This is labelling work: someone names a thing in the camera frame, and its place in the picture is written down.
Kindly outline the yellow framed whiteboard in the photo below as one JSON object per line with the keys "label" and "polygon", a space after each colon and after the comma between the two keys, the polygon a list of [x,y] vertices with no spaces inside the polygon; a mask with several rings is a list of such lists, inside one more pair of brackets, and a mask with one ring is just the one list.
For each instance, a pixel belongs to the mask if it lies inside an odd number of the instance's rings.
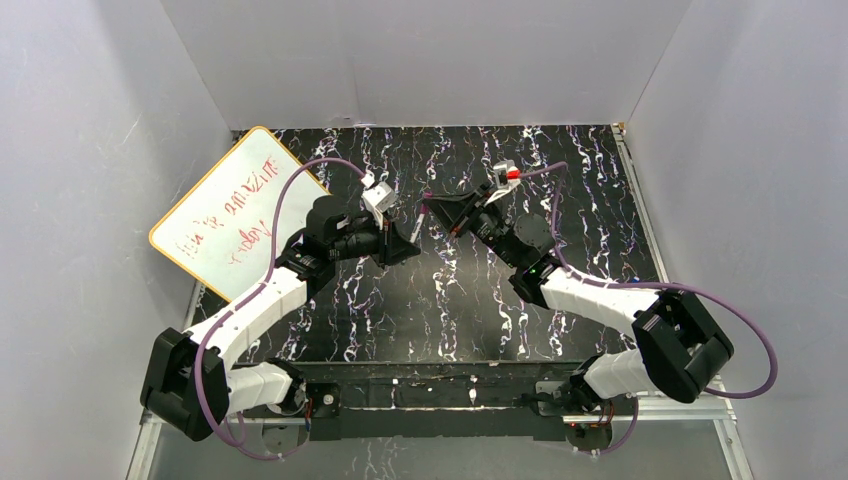
{"label": "yellow framed whiteboard", "polygon": [[272,252],[328,190],[263,126],[249,130],[151,229],[150,244],[231,301],[265,275]]}

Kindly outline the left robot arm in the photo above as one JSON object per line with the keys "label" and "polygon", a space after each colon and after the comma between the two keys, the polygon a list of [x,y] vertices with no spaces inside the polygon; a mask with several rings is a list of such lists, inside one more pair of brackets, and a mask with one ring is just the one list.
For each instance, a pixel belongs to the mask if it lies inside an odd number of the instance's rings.
{"label": "left robot arm", "polygon": [[233,414],[292,402],[305,381],[299,370],[283,360],[239,367],[240,355],[312,300],[335,277],[338,262],[369,257],[386,268],[420,252],[390,215],[353,213],[333,195],[316,199],[270,274],[206,321],[184,332],[168,328],[155,339],[141,405],[200,441]]}

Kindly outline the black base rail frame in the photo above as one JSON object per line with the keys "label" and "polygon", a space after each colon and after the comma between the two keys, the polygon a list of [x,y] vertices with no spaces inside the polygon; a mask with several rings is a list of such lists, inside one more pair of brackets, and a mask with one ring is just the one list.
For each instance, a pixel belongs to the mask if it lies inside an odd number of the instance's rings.
{"label": "black base rail frame", "polygon": [[250,420],[309,418],[318,441],[393,437],[531,437],[603,449],[622,438],[633,419],[728,420],[724,399],[692,404],[663,396],[619,396],[590,412],[546,403],[573,362],[381,363],[305,362],[310,408],[257,406]]}

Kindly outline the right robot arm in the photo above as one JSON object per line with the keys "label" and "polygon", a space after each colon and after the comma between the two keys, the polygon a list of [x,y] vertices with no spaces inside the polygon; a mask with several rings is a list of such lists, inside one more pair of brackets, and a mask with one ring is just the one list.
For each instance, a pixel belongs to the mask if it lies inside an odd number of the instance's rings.
{"label": "right robot arm", "polygon": [[732,358],[732,342],[694,293],[626,288],[570,273],[553,253],[545,218],[526,213],[510,221],[493,193],[484,184],[465,194],[427,195],[423,203],[451,236],[473,234],[514,268],[509,282],[524,302],[593,320],[636,343],[585,360],[561,386],[559,404],[589,410],[639,392],[692,403]]}

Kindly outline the silver pen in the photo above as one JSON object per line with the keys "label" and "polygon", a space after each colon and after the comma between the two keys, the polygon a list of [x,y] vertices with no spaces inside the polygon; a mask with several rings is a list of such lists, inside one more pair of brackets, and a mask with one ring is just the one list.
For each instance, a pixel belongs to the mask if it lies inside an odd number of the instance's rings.
{"label": "silver pen", "polygon": [[420,236],[422,225],[423,225],[423,222],[426,218],[426,215],[427,215],[427,207],[425,205],[422,205],[419,209],[419,214],[416,218],[414,228],[413,228],[411,235],[410,235],[410,242],[413,243],[413,244],[415,244],[417,242],[417,240]]}

